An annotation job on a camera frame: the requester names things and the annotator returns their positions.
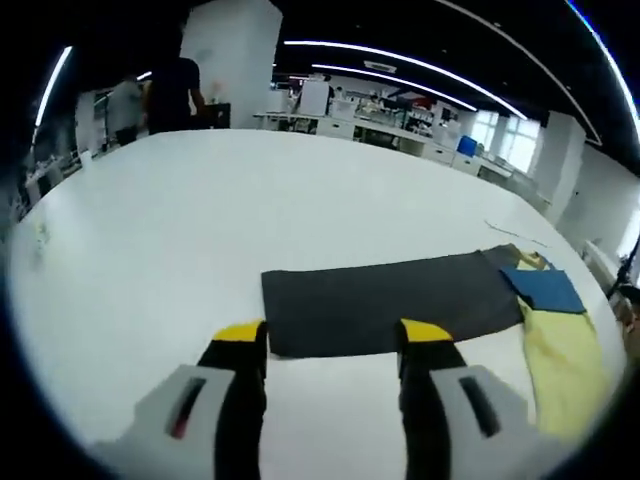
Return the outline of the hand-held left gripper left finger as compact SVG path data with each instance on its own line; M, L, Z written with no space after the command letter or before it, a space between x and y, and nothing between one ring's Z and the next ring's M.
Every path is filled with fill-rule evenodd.
M95 458L118 479L258 479L267 408L267 325L218 331L195 365L181 365L134 408Z

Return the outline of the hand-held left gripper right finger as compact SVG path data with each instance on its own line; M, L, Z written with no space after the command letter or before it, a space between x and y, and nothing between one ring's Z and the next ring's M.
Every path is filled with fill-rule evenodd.
M437 325L396 325L399 409L409 479L543 479L555 441L528 420L523 399L483 366L469 366Z

